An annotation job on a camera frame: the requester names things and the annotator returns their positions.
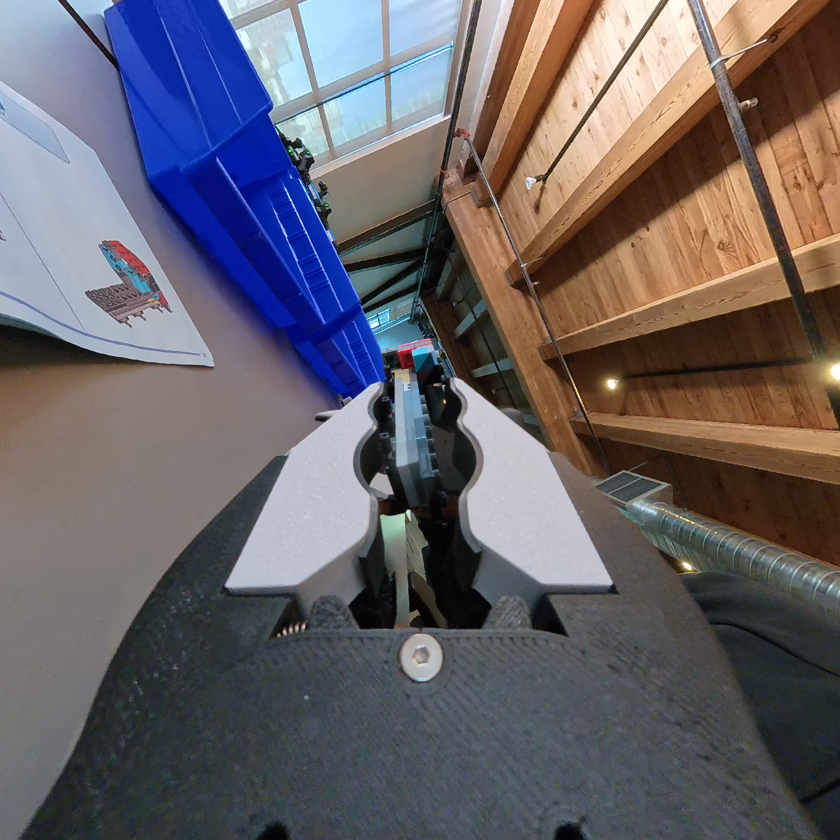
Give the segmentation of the grey desk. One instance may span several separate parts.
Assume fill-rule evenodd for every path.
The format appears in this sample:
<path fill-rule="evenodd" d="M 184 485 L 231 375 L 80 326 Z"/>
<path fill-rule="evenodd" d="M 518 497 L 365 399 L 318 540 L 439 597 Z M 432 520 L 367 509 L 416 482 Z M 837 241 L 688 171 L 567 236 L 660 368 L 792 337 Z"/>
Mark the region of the grey desk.
<path fill-rule="evenodd" d="M 147 182 L 119 73 L 60 2 L 2 2 L 2 82 L 94 151 L 213 354 L 143 364 L 2 328 L 2 838 L 67 761 L 157 581 L 335 394 Z"/>

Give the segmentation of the blue plastic bin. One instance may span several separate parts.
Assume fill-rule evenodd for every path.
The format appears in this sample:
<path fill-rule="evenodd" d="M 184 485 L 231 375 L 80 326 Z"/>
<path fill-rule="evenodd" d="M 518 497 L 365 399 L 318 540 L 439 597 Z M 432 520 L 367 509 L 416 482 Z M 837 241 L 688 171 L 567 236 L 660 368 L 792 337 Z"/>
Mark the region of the blue plastic bin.
<path fill-rule="evenodd" d="M 358 301 L 320 330 L 306 334 L 292 325 L 286 333 L 337 396 L 356 396 L 369 385 L 385 381 L 381 349 Z"/>
<path fill-rule="evenodd" d="M 117 2 L 105 19 L 160 198 L 267 320 L 343 329 L 358 294 L 219 2 Z"/>

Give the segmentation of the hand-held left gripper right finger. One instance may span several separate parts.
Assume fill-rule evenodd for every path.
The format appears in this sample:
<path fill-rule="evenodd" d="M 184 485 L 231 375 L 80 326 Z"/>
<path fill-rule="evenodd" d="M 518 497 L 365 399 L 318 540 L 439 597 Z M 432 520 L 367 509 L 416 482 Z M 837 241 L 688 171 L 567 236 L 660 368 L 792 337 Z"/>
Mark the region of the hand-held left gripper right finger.
<path fill-rule="evenodd" d="M 447 385 L 453 465 L 465 481 L 458 519 L 481 559 L 473 588 L 490 604 L 550 595 L 612 595 L 613 578 L 551 454 L 460 379 Z"/>

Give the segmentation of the instruction booklet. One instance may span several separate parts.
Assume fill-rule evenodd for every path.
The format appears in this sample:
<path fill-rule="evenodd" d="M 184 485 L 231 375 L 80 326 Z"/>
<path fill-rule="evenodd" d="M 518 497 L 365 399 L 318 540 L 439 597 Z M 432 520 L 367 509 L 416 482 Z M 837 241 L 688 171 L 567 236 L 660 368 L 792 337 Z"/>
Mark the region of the instruction booklet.
<path fill-rule="evenodd" d="M 213 367 L 96 152 L 1 89 L 2 324 L 124 359 Z"/>

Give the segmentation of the person's black jacket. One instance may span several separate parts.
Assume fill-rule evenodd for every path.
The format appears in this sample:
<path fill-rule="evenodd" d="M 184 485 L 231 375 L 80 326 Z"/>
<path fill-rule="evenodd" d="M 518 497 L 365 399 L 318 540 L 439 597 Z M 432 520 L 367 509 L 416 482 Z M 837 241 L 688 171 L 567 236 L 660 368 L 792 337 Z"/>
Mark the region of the person's black jacket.
<path fill-rule="evenodd" d="M 795 798 L 824 837 L 838 838 L 838 625 L 734 574 L 680 577 L 723 646 Z"/>

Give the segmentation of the long black toy brick assembly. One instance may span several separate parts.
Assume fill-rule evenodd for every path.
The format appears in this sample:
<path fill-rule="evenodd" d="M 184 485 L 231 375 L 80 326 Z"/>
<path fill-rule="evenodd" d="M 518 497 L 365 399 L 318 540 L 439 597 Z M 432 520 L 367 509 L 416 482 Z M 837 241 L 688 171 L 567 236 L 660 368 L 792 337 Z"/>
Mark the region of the long black toy brick assembly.
<path fill-rule="evenodd" d="M 444 359 L 432 340 L 385 353 L 385 391 L 377 408 L 384 469 L 406 509 L 445 520 L 465 481 L 453 465 L 455 433 Z"/>

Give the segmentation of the person's right hand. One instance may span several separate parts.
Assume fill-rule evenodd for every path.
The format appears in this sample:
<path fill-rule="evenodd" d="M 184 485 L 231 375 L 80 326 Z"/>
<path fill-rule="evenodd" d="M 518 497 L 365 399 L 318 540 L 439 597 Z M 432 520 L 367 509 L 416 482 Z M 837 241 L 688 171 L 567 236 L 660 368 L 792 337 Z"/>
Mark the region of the person's right hand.
<path fill-rule="evenodd" d="M 438 492 L 428 506 L 409 507 L 404 500 L 389 496 L 378 501 L 379 514 L 396 516 L 410 512 L 419 522 L 454 522 L 459 516 L 459 496 L 455 493 Z"/>

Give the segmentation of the large window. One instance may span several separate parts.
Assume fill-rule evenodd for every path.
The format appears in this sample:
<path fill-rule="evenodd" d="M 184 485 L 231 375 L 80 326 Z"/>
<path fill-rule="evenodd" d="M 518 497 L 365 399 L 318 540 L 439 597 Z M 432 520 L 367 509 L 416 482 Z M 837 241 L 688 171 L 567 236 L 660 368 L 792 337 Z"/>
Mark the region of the large window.
<path fill-rule="evenodd" d="M 272 100 L 270 118 L 325 165 L 442 117 L 461 1 L 222 1 Z"/>

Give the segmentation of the ceiling vent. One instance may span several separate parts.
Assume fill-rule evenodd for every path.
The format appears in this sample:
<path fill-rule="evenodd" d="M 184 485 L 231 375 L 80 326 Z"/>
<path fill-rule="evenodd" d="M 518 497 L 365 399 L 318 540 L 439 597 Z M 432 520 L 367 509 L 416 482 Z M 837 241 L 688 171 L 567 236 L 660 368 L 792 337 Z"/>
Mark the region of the ceiling vent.
<path fill-rule="evenodd" d="M 605 479 L 593 481 L 593 487 L 617 507 L 626 509 L 636 501 L 671 504 L 674 489 L 669 483 L 623 470 Z"/>

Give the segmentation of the silver air duct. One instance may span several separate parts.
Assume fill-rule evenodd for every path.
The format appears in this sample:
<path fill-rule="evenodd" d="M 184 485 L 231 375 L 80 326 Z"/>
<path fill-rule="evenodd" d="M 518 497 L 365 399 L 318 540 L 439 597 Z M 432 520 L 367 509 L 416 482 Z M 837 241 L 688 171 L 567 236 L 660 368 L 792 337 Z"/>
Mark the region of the silver air duct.
<path fill-rule="evenodd" d="M 656 548 L 694 570 L 735 574 L 839 617 L 836 566 L 663 502 L 633 501 L 625 515 Z"/>

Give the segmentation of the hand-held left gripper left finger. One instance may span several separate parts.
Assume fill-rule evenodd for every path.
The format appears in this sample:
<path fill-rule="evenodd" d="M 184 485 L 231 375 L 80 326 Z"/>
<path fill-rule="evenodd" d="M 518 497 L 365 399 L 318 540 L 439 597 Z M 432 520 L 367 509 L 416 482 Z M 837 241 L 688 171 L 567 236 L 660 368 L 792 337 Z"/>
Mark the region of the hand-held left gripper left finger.
<path fill-rule="evenodd" d="M 382 445 L 368 386 L 288 451 L 275 485 L 226 582 L 230 595 L 292 595 L 310 611 L 324 595 L 369 592 L 391 611 L 379 500 L 371 479 Z"/>

